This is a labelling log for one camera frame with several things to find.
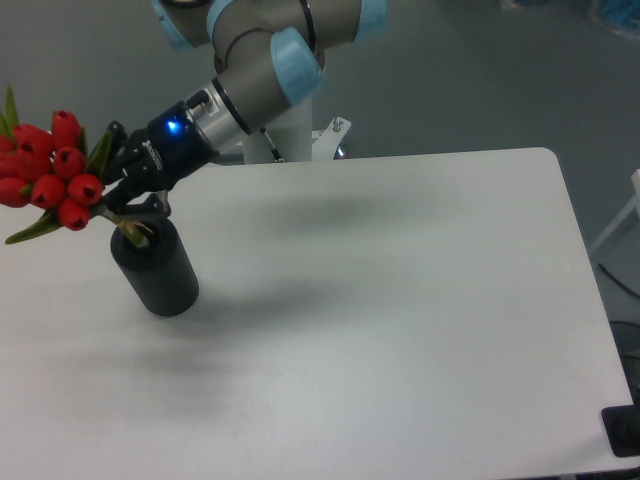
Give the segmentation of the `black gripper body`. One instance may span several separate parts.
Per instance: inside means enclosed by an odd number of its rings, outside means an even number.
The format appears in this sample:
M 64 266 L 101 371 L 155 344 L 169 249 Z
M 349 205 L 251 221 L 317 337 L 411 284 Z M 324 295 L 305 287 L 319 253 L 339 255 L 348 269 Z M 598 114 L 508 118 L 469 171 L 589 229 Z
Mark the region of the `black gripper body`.
M 118 187 L 129 193 L 170 190 L 217 155 L 180 101 L 129 136 L 117 157 Z

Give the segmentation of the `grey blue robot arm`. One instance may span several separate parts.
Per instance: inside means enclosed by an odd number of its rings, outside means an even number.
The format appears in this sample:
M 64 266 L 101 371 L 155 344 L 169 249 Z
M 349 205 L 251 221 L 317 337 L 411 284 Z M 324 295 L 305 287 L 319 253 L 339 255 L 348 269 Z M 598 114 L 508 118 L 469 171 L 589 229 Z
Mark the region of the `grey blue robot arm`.
M 155 1 L 177 49 L 210 44 L 215 77 L 185 100 L 114 142 L 96 214 L 165 215 L 158 193 L 213 162 L 245 137 L 315 94 L 322 54 L 383 30 L 385 1 Z

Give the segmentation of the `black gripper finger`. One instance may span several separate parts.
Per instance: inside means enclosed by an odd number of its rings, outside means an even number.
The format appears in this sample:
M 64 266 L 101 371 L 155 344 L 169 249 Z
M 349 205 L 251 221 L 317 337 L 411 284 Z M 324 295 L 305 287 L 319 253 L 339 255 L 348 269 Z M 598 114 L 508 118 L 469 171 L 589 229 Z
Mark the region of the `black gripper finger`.
M 166 219 L 172 209 L 168 191 L 144 192 L 139 197 L 131 197 L 119 184 L 103 197 L 106 209 L 122 220 Z
M 118 121 L 111 121 L 107 131 L 111 133 L 111 141 L 101 180 L 104 183 L 114 183 L 123 176 L 121 173 L 121 156 L 128 141 L 129 133 L 125 126 Z

